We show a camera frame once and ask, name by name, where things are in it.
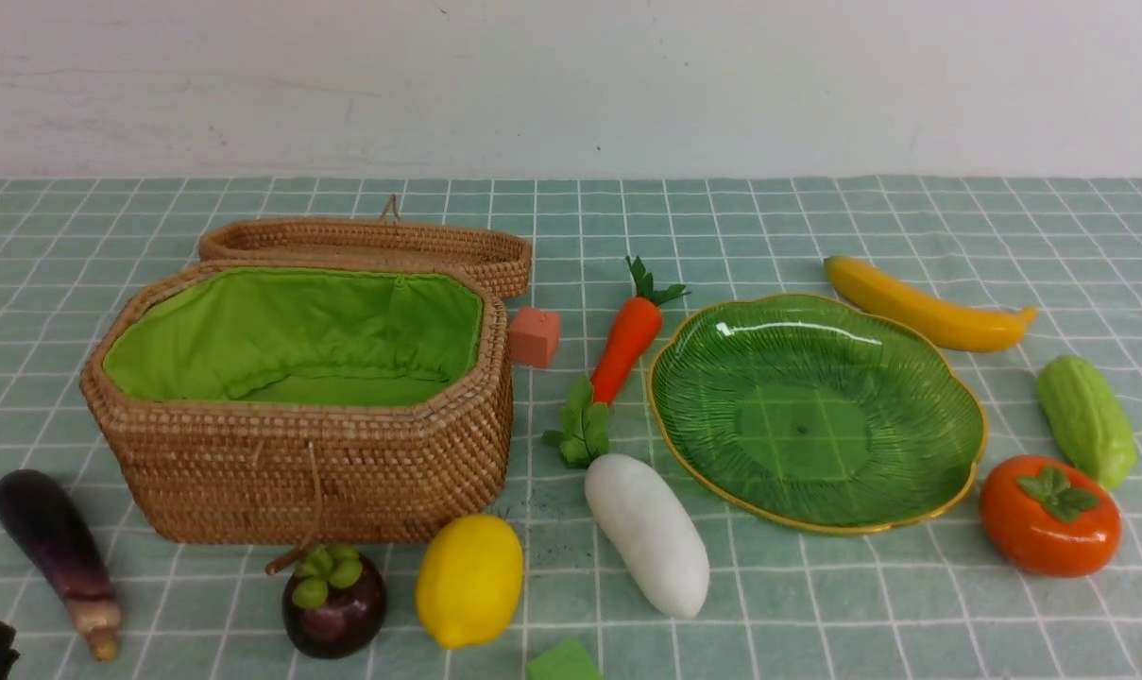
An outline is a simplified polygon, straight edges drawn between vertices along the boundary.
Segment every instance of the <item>green fabric lining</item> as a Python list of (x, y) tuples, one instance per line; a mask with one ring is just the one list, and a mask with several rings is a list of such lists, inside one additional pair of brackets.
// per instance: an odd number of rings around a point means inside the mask
[(411, 406), (471, 371), (481, 327), (443, 274), (236, 267), (148, 310), (104, 369), (136, 400)]

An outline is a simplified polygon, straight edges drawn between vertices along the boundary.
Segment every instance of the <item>toy lemon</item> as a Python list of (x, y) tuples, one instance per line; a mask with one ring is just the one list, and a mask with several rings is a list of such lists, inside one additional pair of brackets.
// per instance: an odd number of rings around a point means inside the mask
[(510, 623), (523, 578), (524, 552), (506, 521), (458, 518), (436, 534), (419, 565), (419, 623), (447, 650), (489, 642)]

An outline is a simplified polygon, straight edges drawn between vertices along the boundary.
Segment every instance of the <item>plastic fruit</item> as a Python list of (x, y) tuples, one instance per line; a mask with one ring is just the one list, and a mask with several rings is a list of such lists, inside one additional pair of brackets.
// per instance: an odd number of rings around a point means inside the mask
[(1018, 345), (1036, 319), (1036, 307), (1006, 313), (941, 301), (864, 259), (831, 255), (823, 259), (823, 267), (827, 280), (841, 296), (870, 314), (915, 329), (938, 347), (1002, 352)]
[(416, 581), (416, 614), (436, 645), (455, 650), (498, 638), (515, 615), (524, 577), (520, 537), (493, 514), (441, 529)]
[(1048, 362), (1036, 379), (1037, 400), (1057, 447), (1075, 467), (1111, 491), (1137, 465), (1133, 427), (1101, 371), (1073, 354)]
[(286, 634), (299, 653), (343, 658), (370, 645), (385, 621), (385, 582), (353, 546), (317, 546), (281, 595)]
[(1043, 576), (1095, 574), (1120, 545), (1120, 512), (1107, 491), (1045, 456), (1015, 456), (990, 471), (978, 514), (1011, 563)]

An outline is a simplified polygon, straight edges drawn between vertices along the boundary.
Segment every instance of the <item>white radish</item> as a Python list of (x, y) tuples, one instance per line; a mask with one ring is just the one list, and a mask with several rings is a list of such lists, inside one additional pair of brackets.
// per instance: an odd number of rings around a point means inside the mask
[(638, 590), (662, 615), (694, 618), (709, 590), (709, 559), (675, 493), (650, 465), (624, 454), (592, 462), (587, 506)]

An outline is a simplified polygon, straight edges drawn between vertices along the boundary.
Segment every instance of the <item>wicker basket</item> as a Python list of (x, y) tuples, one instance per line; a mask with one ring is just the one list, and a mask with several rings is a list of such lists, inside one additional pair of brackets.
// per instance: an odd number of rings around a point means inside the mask
[[(449, 275), (483, 301), (476, 361), (418, 406), (138, 400), (122, 392), (103, 366), (114, 341), (154, 305), (234, 267)], [(83, 366), (81, 389), (134, 501), (172, 542), (427, 542), (502, 489), (513, 422), (506, 323), (502, 302), (458, 270), (355, 258), (212, 259), (127, 302)]]
[(376, 263), (457, 266), (502, 298), (526, 291), (533, 263), (533, 246), (510, 233), (403, 223), (394, 194), (377, 221), (311, 215), (234, 221), (202, 235), (196, 253), (202, 262), (286, 255), (323, 263), (371, 258)]

